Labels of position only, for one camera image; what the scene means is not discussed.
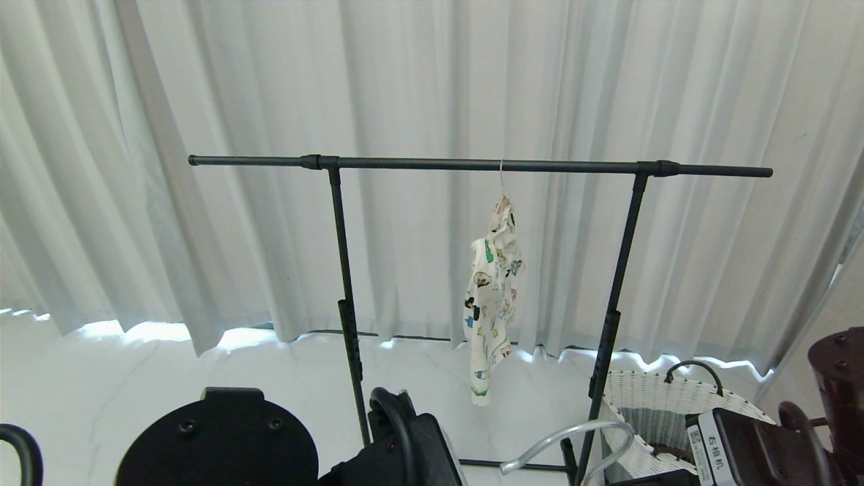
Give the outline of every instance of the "clothes rack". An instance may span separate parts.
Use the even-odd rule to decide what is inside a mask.
[[[342,206],[342,189],[340,180],[341,169],[424,169],[424,170],[485,170],[508,172],[552,172],[552,173],[591,173],[591,174],[630,174],[633,175],[633,188],[630,207],[624,225],[624,235],[615,265],[612,289],[609,293],[609,304],[603,329],[600,333],[600,343],[597,356],[594,359],[594,372],[588,385],[588,396],[591,398],[591,408],[588,419],[597,419],[603,390],[606,388],[606,378],[609,364],[618,334],[621,313],[618,311],[618,301],[621,286],[624,284],[624,274],[633,234],[636,230],[639,208],[642,205],[642,195],[649,177],[668,177],[678,175],[692,176],[731,176],[731,177],[771,177],[773,170],[764,167],[740,167],[721,165],[688,165],[669,160],[652,162],[574,162],[574,161],[529,161],[529,160],[492,160],[492,159],[440,159],[440,158],[380,158],[380,157],[337,157],[322,155],[307,155],[303,157],[223,157],[223,156],[189,156],[190,165],[232,165],[232,166],[271,166],[271,167],[303,167],[305,169],[326,170],[330,178],[330,189],[333,197],[333,207],[336,222],[336,237],[339,243],[339,256],[342,270],[342,286],[345,298],[338,302],[345,339],[345,351],[348,359],[348,370],[354,392],[354,402],[360,424],[360,433],[364,446],[370,443],[369,425],[366,422],[363,389],[363,365],[360,360],[357,321],[354,315],[354,297],[351,283],[351,268],[348,263],[348,243],[345,228],[345,212]],[[558,470],[567,473],[568,483],[581,483],[588,466],[591,446],[594,443],[594,432],[588,432],[582,442],[578,466],[572,444],[562,441],[564,466],[547,464],[529,464],[524,469]],[[494,461],[460,459],[465,465],[498,467]]]

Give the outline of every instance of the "screw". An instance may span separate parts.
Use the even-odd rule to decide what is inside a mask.
[[[180,424],[180,433],[188,435],[188,434],[191,434],[192,432],[195,432],[195,421],[194,420],[189,419],[189,420],[183,422],[182,424]]]

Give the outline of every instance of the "woven basket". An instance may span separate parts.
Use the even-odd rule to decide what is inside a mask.
[[[673,380],[672,372],[689,364],[706,368],[717,385],[686,378]],[[681,469],[695,475],[684,416],[715,408],[774,423],[754,404],[724,389],[717,373],[699,361],[682,361],[669,368],[665,376],[609,372],[600,416],[625,421],[638,435],[630,450],[607,469],[607,480],[613,483]],[[615,429],[604,430],[602,437],[604,455],[627,439],[625,433]]]

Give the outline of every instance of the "horizontal bar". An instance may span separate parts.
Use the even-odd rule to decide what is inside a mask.
[[[484,468],[498,468],[501,463],[495,461],[483,461],[480,459],[460,459],[459,464],[463,466],[479,466]],[[556,472],[567,472],[567,466],[558,466],[554,464],[532,464],[528,463],[519,469],[527,470],[551,470]]]
[[[447,158],[380,158],[333,157],[224,157],[189,156],[191,165],[240,165],[270,167],[304,167],[306,169],[425,169],[425,170],[505,170],[508,172],[568,172],[594,174],[648,174],[675,176],[771,177],[765,167],[720,165],[682,165],[671,161],[653,162],[582,162],[539,160],[447,159]]]

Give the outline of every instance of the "curtain fold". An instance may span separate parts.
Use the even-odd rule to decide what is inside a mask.
[[[0,304],[64,332],[183,321],[198,353],[272,321],[338,329],[327,175],[189,153],[773,167],[645,192],[620,348],[782,357],[864,197],[864,5],[11,3],[0,16]],[[502,190],[511,335],[595,348],[632,178],[343,170],[361,331],[461,340]]]

